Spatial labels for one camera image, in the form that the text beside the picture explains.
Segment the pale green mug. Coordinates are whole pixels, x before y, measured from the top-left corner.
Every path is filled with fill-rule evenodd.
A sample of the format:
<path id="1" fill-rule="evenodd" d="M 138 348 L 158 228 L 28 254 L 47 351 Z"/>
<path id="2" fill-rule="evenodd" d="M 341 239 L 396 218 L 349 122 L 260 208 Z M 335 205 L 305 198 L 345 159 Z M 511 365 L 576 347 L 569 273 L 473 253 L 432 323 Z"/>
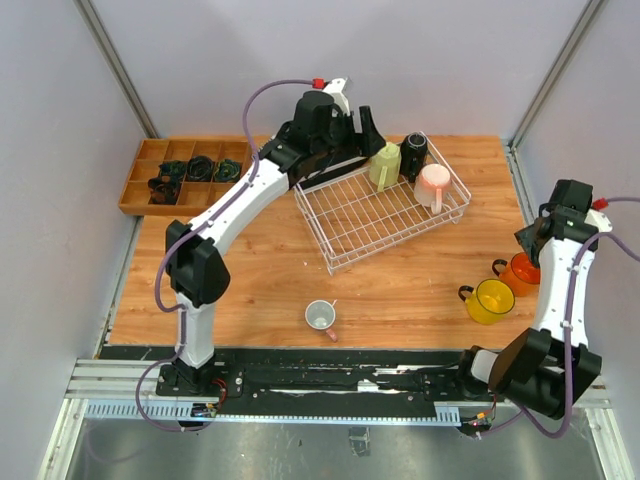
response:
<path id="1" fill-rule="evenodd" d="M 376 192 L 382 192 L 397 183 L 400 165 L 400 147 L 395 143 L 387 142 L 386 145 L 371 158 L 369 180 L 374 185 Z"/>

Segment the orange glass mug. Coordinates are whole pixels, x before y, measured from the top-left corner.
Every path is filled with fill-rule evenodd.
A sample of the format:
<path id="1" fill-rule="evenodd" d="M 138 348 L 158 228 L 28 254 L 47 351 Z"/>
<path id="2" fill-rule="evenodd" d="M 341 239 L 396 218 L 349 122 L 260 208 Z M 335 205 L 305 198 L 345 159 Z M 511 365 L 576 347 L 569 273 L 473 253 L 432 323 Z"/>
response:
<path id="1" fill-rule="evenodd" d="M 516 297 L 534 293 L 540 284 L 540 269 L 535 267 L 524 252 L 515 254 L 509 261 L 496 259 L 491 265 L 493 273 L 509 286 Z"/>

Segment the black mug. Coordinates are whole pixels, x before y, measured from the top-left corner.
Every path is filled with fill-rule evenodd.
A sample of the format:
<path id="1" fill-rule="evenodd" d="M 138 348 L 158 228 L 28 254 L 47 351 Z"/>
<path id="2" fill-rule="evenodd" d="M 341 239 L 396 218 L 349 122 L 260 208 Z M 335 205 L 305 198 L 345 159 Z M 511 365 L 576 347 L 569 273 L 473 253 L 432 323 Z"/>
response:
<path id="1" fill-rule="evenodd" d="M 428 153 L 427 137 L 422 132 L 407 135 L 400 145 L 400 174 L 414 183 L 424 166 Z"/>

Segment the pink mug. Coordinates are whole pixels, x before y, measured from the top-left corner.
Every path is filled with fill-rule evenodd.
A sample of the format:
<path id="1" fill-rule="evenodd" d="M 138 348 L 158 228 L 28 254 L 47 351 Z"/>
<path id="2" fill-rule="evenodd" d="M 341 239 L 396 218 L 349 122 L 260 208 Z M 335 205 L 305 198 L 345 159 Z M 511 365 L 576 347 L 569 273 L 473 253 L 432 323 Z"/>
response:
<path id="1" fill-rule="evenodd" d="M 433 214 L 443 210 L 444 196 L 451 185 L 449 170 L 440 164 L 425 165 L 416 179 L 414 198 L 422 206 L 428 207 Z"/>

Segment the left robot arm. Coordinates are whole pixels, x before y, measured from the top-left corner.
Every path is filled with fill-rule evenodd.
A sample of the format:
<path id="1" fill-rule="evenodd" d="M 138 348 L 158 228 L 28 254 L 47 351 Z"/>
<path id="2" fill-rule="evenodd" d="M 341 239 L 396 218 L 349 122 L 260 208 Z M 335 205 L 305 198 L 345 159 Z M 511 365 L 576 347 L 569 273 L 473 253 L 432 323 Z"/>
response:
<path id="1" fill-rule="evenodd" d="M 236 237 L 297 184 L 320 185 L 349 173 L 385 145 L 369 107 L 361 108 L 361 126 L 354 126 L 345 85 L 336 78 L 305 92 L 293 119 L 258 150 L 229 191 L 189 223 L 174 221 L 166 230 L 160 272 L 170 278 L 180 315 L 171 364 L 192 395 L 207 393 L 214 383 L 214 312 L 230 285 L 224 256 Z"/>

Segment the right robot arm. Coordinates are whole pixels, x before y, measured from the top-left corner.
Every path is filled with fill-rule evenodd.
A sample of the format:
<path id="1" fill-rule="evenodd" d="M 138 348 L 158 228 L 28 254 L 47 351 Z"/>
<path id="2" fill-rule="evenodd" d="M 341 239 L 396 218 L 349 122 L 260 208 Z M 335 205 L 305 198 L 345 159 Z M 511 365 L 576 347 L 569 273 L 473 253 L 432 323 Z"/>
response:
<path id="1" fill-rule="evenodd" d="M 592 202 L 591 185 L 561 179 L 535 221 L 516 232 L 541 271 L 534 323 L 499 352 L 479 346 L 463 352 L 452 377 L 463 399 L 488 390 L 558 420 L 599 376 L 602 359 L 588 349 L 585 295 L 597 236 L 612 226 Z"/>

